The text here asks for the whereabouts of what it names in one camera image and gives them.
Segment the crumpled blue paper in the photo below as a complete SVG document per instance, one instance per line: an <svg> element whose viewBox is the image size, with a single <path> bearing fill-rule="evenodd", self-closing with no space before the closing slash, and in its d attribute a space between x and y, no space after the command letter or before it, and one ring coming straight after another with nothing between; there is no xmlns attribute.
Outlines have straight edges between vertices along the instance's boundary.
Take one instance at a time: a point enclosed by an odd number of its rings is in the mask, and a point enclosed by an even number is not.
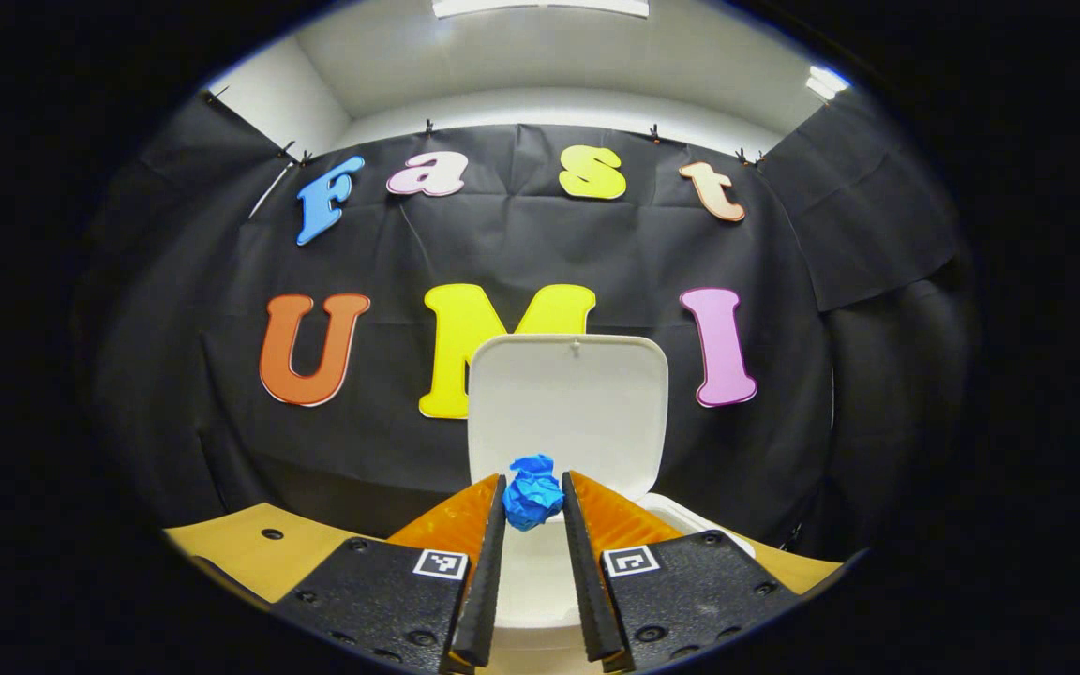
<svg viewBox="0 0 1080 675"><path fill-rule="evenodd" d="M544 454L522 457L511 462L515 478L502 492L502 507L511 527L527 532L561 513L565 495L552 475L552 458Z"/></svg>

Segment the white wall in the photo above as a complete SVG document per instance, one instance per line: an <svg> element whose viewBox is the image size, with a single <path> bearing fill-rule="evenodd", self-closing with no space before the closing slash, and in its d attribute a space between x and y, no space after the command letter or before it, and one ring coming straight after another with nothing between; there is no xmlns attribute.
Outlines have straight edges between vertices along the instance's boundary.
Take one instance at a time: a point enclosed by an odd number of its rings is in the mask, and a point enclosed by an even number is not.
<svg viewBox="0 0 1080 675"><path fill-rule="evenodd" d="M752 159L784 137L724 112L665 98L600 89L498 89L413 103L352 121L333 149L423 132L426 119L431 119L436 130L476 124L578 124L646 134L656 123L661 138L727 153L742 148Z"/></svg>
<svg viewBox="0 0 1080 675"><path fill-rule="evenodd" d="M351 119L314 65L288 36L234 66L210 85L237 114L248 120L278 146L291 140L291 153L322 154L336 145Z"/></svg>

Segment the black backdrop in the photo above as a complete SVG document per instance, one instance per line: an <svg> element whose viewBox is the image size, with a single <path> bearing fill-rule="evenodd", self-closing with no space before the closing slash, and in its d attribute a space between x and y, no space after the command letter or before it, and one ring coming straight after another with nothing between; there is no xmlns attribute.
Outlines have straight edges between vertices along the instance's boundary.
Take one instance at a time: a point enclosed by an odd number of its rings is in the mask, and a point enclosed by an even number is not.
<svg viewBox="0 0 1080 675"><path fill-rule="evenodd" d="M103 259L77 312L87 405L168 526L266 501L389 536L469 484L465 422L417 410L436 342L426 292L476 283L513 330L540 287L576 283L596 294L589 333L643 335L667 355L654 491L843 559L919 467L947 457L971 355L956 210L891 126L846 91L756 165L600 129L419 133L295 163L249 217L286 160L198 97L111 183L91 230ZM619 154L624 195L565 194L558 157L578 145ZM469 159L461 191L387 192L406 159L437 150ZM353 154L365 166L341 219L299 246L300 189ZM713 217L678 175L696 161L731 179L741 222ZM741 296L748 402L694 401L702 350L678 296L704 286ZM285 294L373 299L324 405L260 383L266 305ZM319 310L302 320L297 373L316 368L326 324Z"/></svg>
<svg viewBox="0 0 1080 675"><path fill-rule="evenodd" d="M171 551L73 403L78 224L208 73L321 4L0 3L0 672L381 671ZM693 666L1080 667L1080 4L745 4L924 141L972 239L986 349L950 471L849 581Z"/></svg>

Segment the orange soft finger pad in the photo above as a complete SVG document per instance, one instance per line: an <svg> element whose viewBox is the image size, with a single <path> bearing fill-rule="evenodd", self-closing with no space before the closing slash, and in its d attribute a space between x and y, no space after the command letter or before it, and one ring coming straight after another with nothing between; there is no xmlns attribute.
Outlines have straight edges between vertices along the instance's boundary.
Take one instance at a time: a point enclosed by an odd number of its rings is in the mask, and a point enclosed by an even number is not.
<svg viewBox="0 0 1080 675"><path fill-rule="evenodd" d="M611 549L665 542L683 536L611 487L576 471L569 471L569 475L573 478L573 491L578 495L586 532L591 536L594 559L599 559L604 551Z"/></svg>
<svg viewBox="0 0 1080 675"><path fill-rule="evenodd" d="M489 508L498 473L487 475L464 490L437 503L387 539L388 543L434 551L461 552L469 556L469 569L477 569L481 539L486 534Z"/></svg>

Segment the container lid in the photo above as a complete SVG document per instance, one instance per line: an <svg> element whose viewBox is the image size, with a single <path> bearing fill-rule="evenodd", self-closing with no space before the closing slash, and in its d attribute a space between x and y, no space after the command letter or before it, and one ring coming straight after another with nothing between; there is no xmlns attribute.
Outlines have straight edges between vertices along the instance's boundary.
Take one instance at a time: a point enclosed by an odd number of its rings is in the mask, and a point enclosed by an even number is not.
<svg viewBox="0 0 1080 675"><path fill-rule="evenodd" d="M469 478L514 477L543 453L638 500L657 482L670 372L656 342L629 335L489 338L469 365Z"/></svg>

